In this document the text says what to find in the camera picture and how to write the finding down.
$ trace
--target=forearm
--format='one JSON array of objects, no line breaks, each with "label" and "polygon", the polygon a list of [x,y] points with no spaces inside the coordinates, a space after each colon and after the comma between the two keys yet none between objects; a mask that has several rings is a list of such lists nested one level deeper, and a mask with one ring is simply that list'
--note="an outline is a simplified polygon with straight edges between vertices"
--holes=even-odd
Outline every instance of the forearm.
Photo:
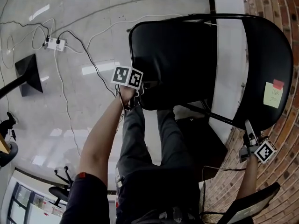
[{"label": "forearm", "polygon": [[116,97],[87,137],[81,154],[80,172],[84,172],[90,162],[108,163],[121,112],[121,101]]},{"label": "forearm", "polygon": [[236,199],[249,196],[256,192],[257,157],[251,155],[247,162],[246,171]]}]

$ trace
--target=black t-shirt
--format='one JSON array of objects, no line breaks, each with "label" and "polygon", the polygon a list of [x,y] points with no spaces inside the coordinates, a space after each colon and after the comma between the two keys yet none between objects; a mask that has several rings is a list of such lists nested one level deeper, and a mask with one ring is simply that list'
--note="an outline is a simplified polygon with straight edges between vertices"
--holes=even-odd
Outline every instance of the black t-shirt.
[{"label": "black t-shirt", "polygon": [[[199,185],[188,169],[159,169],[134,172],[118,191],[117,224],[131,223],[151,210],[164,212],[172,207],[199,213]],[[107,187],[97,177],[80,174],[70,191],[61,223],[109,223]]]}]

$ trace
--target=yellow sticky note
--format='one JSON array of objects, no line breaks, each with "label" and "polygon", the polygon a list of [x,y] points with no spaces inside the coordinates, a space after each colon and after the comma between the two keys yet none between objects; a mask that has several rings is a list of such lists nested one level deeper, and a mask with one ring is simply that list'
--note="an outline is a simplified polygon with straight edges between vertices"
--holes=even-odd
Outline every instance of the yellow sticky note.
[{"label": "yellow sticky note", "polygon": [[279,90],[274,88],[273,84],[266,82],[265,93],[263,95],[263,104],[278,108],[283,92],[283,88]]}]

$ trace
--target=white power strip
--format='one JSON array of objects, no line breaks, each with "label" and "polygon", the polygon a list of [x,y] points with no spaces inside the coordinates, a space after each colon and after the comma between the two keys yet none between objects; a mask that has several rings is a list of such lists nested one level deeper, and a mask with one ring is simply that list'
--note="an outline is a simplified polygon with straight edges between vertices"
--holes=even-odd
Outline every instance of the white power strip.
[{"label": "white power strip", "polygon": [[65,46],[65,40],[61,40],[61,39],[59,39],[59,40],[60,40],[60,43],[56,44],[57,39],[51,38],[48,42],[45,42],[45,48],[63,51],[64,46]]}]

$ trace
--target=floor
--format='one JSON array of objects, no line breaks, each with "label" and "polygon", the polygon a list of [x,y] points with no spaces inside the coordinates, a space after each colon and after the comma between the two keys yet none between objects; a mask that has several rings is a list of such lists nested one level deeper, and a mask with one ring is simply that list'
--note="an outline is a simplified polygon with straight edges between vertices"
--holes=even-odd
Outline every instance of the floor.
[{"label": "floor", "polygon": [[[0,0],[0,11],[6,0]],[[88,44],[94,34],[103,31],[117,21],[133,21],[145,15],[192,14],[209,13],[208,0],[8,0],[1,22],[18,21],[45,22],[55,19],[53,37],[62,31],[70,29]],[[146,17],[140,21],[161,20],[171,16]],[[52,20],[46,23],[51,27]],[[130,65],[127,29],[138,23],[120,23],[95,37],[89,52],[99,66],[105,70],[101,75],[111,89],[109,83],[115,64]],[[8,51],[7,39],[11,35],[14,44],[18,43],[34,27],[22,28],[16,24],[0,27],[1,49],[3,60],[1,70],[4,83],[8,84],[16,78],[13,63],[22,58],[36,54],[37,65],[42,81],[43,94],[22,97],[17,88],[6,98],[0,100],[0,119],[7,119],[6,112],[10,110],[17,118],[18,124],[14,130],[19,146],[19,153],[14,164],[24,171],[38,177],[59,182],[54,176],[54,169],[63,171],[69,166],[70,173],[75,174],[79,155],[70,130],[70,121],[66,113],[66,102],[62,95],[62,87],[57,74],[53,50],[33,50],[31,46],[32,33],[14,48]],[[70,35],[64,38],[70,47],[82,51],[78,41]],[[36,31],[33,40],[35,49],[43,42],[43,34]],[[57,63],[64,81],[64,92],[69,103],[69,113],[75,139],[81,152],[83,144],[96,121],[101,117],[109,103],[112,94],[105,89],[103,82],[96,75],[86,54],[76,54],[70,49],[57,53]],[[153,162],[161,160],[160,140],[157,130],[155,112],[144,111],[146,119],[145,139]],[[114,170],[120,154],[122,142],[122,123],[116,134],[112,153],[109,159],[108,190],[115,189]]]}]

